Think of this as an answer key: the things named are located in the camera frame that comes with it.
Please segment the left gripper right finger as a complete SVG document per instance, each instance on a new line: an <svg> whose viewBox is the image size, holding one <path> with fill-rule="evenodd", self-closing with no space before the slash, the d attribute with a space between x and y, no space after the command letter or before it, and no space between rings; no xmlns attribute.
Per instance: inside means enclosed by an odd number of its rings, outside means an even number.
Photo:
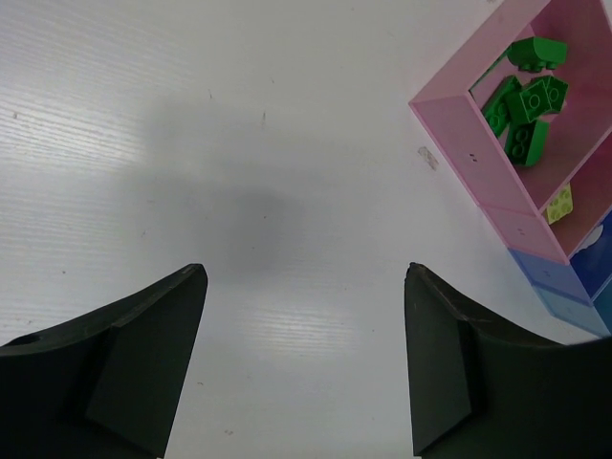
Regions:
<svg viewBox="0 0 612 459"><path fill-rule="evenodd" d="M546 339L418 263L404 281L404 324L416 456L610 456L610 339Z"/></svg>

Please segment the long green lego brick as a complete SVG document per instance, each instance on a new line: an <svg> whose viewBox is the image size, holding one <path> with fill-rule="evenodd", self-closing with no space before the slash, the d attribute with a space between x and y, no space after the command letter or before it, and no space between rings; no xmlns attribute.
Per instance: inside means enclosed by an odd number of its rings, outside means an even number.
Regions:
<svg viewBox="0 0 612 459"><path fill-rule="evenodd" d="M482 115L496 138L500 138L513 123L506 98L521 88L522 84L516 76L505 77L482 108Z"/></svg>

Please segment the small green lego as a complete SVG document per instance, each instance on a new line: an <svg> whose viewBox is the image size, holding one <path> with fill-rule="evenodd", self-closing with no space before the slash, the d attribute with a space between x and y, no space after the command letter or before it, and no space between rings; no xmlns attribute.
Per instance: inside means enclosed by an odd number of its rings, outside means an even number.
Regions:
<svg viewBox="0 0 612 459"><path fill-rule="evenodd" d="M529 124L552 110L548 84L544 77L535 78L519 90L505 96L513 124Z"/></svg>

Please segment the green square lego brick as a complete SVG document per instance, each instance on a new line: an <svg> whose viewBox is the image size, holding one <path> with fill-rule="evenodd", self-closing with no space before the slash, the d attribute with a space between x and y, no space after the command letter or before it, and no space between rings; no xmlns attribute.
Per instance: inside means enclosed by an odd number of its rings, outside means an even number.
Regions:
<svg viewBox="0 0 612 459"><path fill-rule="evenodd" d="M555 70L565 63L568 45L549 38L532 36L515 41L507 52L509 61L521 72Z"/></svg>

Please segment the green curved lego brick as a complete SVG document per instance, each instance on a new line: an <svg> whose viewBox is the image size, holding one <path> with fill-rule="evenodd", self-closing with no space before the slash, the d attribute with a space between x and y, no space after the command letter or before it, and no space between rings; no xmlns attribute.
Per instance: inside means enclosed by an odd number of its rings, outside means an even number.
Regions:
<svg viewBox="0 0 612 459"><path fill-rule="evenodd" d="M528 124L511 123L504 151L513 165L530 167L539 162L544 151L550 123L535 120Z"/></svg>

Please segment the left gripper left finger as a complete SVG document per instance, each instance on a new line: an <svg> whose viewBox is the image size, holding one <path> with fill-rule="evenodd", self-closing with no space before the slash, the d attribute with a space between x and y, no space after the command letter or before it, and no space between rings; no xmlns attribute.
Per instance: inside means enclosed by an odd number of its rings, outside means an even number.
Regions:
<svg viewBox="0 0 612 459"><path fill-rule="evenodd" d="M187 265L1 348L5 458L162 458L208 287Z"/></svg>

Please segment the green lego front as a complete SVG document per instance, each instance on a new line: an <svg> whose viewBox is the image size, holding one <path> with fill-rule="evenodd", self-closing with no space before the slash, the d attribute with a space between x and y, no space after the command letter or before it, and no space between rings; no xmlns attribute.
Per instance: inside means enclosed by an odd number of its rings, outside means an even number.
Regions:
<svg viewBox="0 0 612 459"><path fill-rule="evenodd" d="M558 114L565 103L565 99L569 90L569 84L555 76L548 75L543 78L548 99L550 102L551 114Z"/></svg>

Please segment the yellow lego front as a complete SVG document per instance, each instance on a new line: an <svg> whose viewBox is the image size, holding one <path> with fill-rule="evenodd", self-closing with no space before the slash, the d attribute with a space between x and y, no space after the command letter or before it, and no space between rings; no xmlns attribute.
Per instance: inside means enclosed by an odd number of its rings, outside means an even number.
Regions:
<svg viewBox="0 0 612 459"><path fill-rule="evenodd" d="M573 197L571 185L568 184L560 190L558 195L551 201L544 212L544 217L549 225L561 220L573 211Z"/></svg>

